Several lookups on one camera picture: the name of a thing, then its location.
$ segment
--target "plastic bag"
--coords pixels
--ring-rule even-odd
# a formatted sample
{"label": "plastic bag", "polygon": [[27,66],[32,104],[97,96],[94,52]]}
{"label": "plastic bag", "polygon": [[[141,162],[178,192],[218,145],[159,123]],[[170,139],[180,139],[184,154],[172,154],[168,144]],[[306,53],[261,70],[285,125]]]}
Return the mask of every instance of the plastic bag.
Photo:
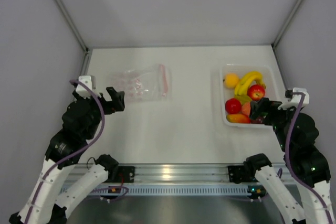
{"label": "plastic bag", "polygon": [[125,102],[160,100],[168,93],[166,68],[162,64],[112,73],[110,83],[117,91],[125,92]]}

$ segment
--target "gray wall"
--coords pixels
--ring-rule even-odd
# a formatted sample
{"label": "gray wall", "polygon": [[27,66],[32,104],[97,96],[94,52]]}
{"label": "gray wall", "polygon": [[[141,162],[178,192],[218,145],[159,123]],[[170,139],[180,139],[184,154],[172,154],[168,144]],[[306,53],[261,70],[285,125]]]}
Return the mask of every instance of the gray wall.
{"label": "gray wall", "polygon": [[83,52],[53,0],[0,0],[0,223],[21,210]]}
{"label": "gray wall", "polygon": [[304,109],[316,121],[317,147],[327,157],[336,193],[336,1],[306,0],[276,53],[289,87],[307,88]]}
{"label": "gray wall", "polygon": [[63,0],[88,46],[270,44],[295,0]]}

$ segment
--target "black cable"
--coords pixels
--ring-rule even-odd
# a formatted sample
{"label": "black cable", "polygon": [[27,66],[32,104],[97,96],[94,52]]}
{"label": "black cable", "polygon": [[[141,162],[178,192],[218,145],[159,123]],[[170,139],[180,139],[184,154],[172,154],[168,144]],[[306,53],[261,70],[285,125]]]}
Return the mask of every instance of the black cable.
{"label": "black cable", "polygon": [[96,162],[96,159],[94,158],[94,157],[90,157],[89,159],[88,159],[88,161],[86,162],[86,168],[89,170],[89,166],[88,166],[88,164],[89,164],[89,162],[90,162],[90,160],[93,158],[93,160],[94,160],[94,162]]}

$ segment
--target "yellow banana bunch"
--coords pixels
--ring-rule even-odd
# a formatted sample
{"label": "yellow banana bunch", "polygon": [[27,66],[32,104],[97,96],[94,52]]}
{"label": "yellow banana bunch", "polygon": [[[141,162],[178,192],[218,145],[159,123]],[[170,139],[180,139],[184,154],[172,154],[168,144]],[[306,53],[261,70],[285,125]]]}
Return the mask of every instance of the yellow banana bunch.
{"label": "yellow banana bunch", "polygon": [[258,71],[251,71],[244,75],[244,77],[238,82],[235,88],[235,95],[246,95],[247,90],[253,81],[263,86],[264,89],[266,88],[264,82],[262,81],[262,74]]}

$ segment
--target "perforated metal strip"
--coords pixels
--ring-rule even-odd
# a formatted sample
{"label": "perforated metal strip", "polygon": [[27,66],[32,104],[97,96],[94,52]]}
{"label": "perforated metal strip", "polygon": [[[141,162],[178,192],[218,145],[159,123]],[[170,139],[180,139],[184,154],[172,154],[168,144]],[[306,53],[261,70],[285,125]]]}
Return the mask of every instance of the perforated metal strip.
{"label": "perforated metal strip", "polygon": [[[247,186],[219,186],[219,185],[197,185],[197,186],[142,186],[142,185],[126,185],[129,188],[128,196],[248,196]],[[61,193],[67,190],[64,186]],[[107,190],[91,193],[93,195],[113,196],[115,193],[110,193]]]}

